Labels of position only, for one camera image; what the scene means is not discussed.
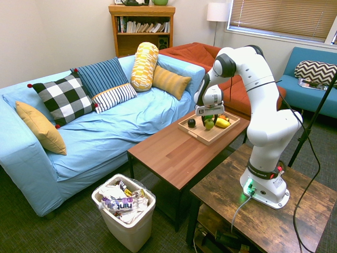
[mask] wall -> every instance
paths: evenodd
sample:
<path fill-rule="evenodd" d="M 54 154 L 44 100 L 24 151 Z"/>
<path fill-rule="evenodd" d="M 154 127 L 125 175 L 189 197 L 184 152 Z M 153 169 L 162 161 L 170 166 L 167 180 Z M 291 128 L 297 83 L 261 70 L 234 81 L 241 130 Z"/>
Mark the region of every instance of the wall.
<path fill-rule="evenodd" d="M 0 88 L 115 56 L 113 0 L 1 0 Z"/>
<path fill-rule="evenodd" d="M 216 23 L 206 20 L 207 5 L 227 1 L 169 0 L 168 4 L 176 7 L 173 44 L 213 45 Z M 1 0 L 0 88 L 114 57 L 108 12 L 112 3 L 113 0 Z M 223 32 L 224 28 L 225 23 L 219 22 L 215 45 L 260 46 L 275 79 L 283 73 L 294 46 L 315 48 Z"/>
<path fill-rule="evenodd" d="M 336 48 L 319 47 L 303 43 L 294 43 L 293 41 L 281 41 L 266 37 L 257 37 L 253 35 L 244 35 L 232 32 L 225 32 L 222 47 L 242 47 L 247 45 L 259 46 L 265 59 L 274 75 L 275 80 L 279 80 L 288 62 L 292 49 L 295 46 L 329 51 L 337 53 Z"/>

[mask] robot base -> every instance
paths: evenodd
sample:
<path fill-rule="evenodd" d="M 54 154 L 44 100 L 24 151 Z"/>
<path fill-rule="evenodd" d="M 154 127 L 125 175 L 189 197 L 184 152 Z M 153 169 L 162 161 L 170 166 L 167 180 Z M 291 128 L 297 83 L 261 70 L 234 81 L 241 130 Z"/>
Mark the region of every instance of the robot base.
<path fill-rule="evenodd" d="M 274 209 L 284 207 L 290 198 L 286 183 L 281 176 L 265 180 L 256 177 L 246 169 L 240 177 L 240 184 L 246 196 L 250 196 L 251 189 L 248 188 L 250 183 L 252 184 L 252 189 L 256 189 L 252 198 Z"/>

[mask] black fruit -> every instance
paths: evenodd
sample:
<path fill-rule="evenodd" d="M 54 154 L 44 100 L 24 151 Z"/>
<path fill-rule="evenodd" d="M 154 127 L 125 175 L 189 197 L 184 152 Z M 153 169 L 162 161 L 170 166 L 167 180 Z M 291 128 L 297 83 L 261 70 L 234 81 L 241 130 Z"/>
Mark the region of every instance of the black fruit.
<path fill-rule="evenodd" d="M 189 128 L 195 127 L 195 119 L 189 119 L 187 124 L 189 125 Z"/>

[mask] wooden coffee table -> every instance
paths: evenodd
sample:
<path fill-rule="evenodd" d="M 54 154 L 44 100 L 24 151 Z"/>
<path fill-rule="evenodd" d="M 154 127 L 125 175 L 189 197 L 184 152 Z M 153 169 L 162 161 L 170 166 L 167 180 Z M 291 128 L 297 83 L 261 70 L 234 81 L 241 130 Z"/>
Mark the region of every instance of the wooden coffee table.
<path fill-rule="evenodd" d="M 237 208 L 248 199 L 239 182 L 252 149 L 243 144 L 192 189 L 192 206 L 186 242 L 193 243 L 197 221 L 214 236 L 230 227 Z M 290 192 L 288 203 L 272 209 L 254 199 L 244 205 L 234 221 L 234 230 L 255 244 L 261 252 L 300 252 L 293 227 L 293 213 L 310 178 L 287 168 L 283 175 Z M 296 224 L 304 245 L 315 252 L 336 202 L 337 192 L 313 181 L 296 214 Z"/>
<path fill-rule="evenodd" d="M 175 221 L 175 231 L 179 229 L 181 196 L 185 187 L 249 125 L 248 120 L 241 118 L 232 130 L 207 146 L 178 128 L 180 121 L 193 114 L 187 114 L 127 151 L 132 178 L 133 160 L 138 160 L 179 192 L 175 215 L 170 217 Z"/>

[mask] black stand pole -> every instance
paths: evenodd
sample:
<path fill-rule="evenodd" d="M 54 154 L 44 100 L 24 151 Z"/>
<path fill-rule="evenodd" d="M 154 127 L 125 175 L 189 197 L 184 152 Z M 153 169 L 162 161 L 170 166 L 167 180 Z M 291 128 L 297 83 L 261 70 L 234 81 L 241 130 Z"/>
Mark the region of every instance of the black stand pole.
<path fill-rule="evenodd" d="M 337 72 L 335 73 L 335 76 L 333 77 L 331 83 L 329 84 L 329 87 L 328 87 L 328 89 L 326 90 L 326 92 L 325 92 L 325 94 L 324 94 L 324 96 L 323 96 L 323 98 L 322 98 L 322 100 L 321 100 L 319 106 L 317 107 L 317 110 L 315 111 L 314 116 L 312 117 L 312 119 L 311 119 L 311 121 L 310 121 L 308 127 L 306 128 L 306 132 L 308 133 L 308 135 L 310 134 L 310 132 L 311 132 L 311 127 L 312 127 L 312 125 L 315 123 L 316 118 L 317 118 L 318 114 L 320 113 L 320 111 L 321 111 L 321 109 L 322 109 L 322 107 L 323 107 L 323 104 L 324 104 L 326 98 L 328 97 L 328 95 L 329 95 L 329 93 L 330 93 L 330 91 L 331 91 L 331 89 L 332 89 L 332 86 L 333 86 L 333 84 L 336 82 L 336 80 L 337 80 Z M 302 136 L 298 139 L 298 141 L 299 141 L 300 143 L 298 144 L 298 146 L 297 146 L 297 148 L 296 148 L 296 150 L 295 150 L 295 152 L 294 152 L 292 158 L 290 159 L 290 162 L 289 162 L 289 164 L 288 164 L 288 167 L 291 167 L 291 166 L 293 165 L 293 163 L 294 163 L 294 161 L 295 161 L 297 155 L 299 154 L 299 152 L 300 152 L 300 150 L 301 150 L 303 144 L 304 144 L 305 141 L 307 140 L 307 138 L 308 138 L 308 136 L 306 135 L 306 133 L 305 133 L 305 131 L 304 131 L 304 132 L 302 133 Z"/>

